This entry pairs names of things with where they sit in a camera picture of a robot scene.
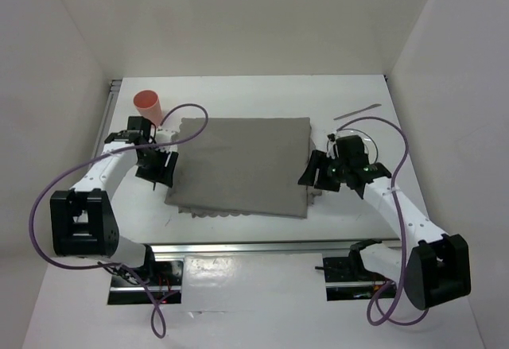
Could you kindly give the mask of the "grey cloth placemat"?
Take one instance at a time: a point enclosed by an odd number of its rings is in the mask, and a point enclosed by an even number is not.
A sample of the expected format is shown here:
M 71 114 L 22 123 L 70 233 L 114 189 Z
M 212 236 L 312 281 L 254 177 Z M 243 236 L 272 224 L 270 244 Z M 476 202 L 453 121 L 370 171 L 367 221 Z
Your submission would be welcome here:
M 314 147 L 308 118 L 184 118 L 165 203 L 194 217 L 274 215 L 304 219 L 322 192 L 301 186 Z

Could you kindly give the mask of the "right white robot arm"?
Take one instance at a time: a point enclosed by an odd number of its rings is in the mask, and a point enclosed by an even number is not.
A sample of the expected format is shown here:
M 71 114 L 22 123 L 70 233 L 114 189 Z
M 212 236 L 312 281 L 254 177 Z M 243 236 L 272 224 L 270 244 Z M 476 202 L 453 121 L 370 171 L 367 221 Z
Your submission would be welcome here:
M 354 278 L 382 275 L 421 311 L 470 294 L 466 240 L 446 233 L 428 219 L 397 186 L 393 173 L 383 164 L 369 161 L 361 137 L 340 137 L 326 152 L 313 150 L 298 183 L 329 192 L 348 187 L 400 238 L 400 251 L 376 239 L 354 244 L 347 260 L 348 272 Z

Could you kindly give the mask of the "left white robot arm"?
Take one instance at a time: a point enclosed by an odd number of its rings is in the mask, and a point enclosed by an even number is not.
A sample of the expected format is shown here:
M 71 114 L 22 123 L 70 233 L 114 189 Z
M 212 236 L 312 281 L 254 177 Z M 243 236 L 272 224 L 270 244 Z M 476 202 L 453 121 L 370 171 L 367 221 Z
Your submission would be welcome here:
M 105 158 L 94 163 L 67 191 L 50 198 L 53 249 L 59 256 L 98 258 L 129 266 L 129 275 L 140 285 L 157 277 L 151 248 L 121 236 L 111 198 L 125 175 L 151 184 L 173 186 L 177 152 L 155 148 L 155 125 L 142 116 L 130 116 L 127 127 L 108 135 Z

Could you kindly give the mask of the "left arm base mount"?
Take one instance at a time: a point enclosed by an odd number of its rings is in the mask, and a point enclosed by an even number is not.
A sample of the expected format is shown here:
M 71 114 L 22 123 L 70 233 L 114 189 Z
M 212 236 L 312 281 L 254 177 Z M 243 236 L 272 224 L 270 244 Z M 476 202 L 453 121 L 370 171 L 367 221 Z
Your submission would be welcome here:
M 145 269 L 134 269 L 142 279 L 139 283 L 125 269 L 114 267 L 107 269 L 111 283 L 107 298 L 108 305 L 141 305 L 151 304 L 143 285 L 152 297 L 162 304 L 180 304 L 182 298 L 182 281 L 184 259 L 156 261 L 151 272 Z

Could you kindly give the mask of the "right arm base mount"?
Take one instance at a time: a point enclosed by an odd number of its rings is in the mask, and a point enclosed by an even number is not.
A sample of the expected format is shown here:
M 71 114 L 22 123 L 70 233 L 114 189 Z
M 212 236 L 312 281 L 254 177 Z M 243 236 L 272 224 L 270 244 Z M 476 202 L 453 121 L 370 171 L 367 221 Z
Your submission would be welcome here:
M 324 257 L 314 269 L 323 274 L 327 301 L 367 301 L 388 282 L 378 273 L 360 270 L 349 256 Z

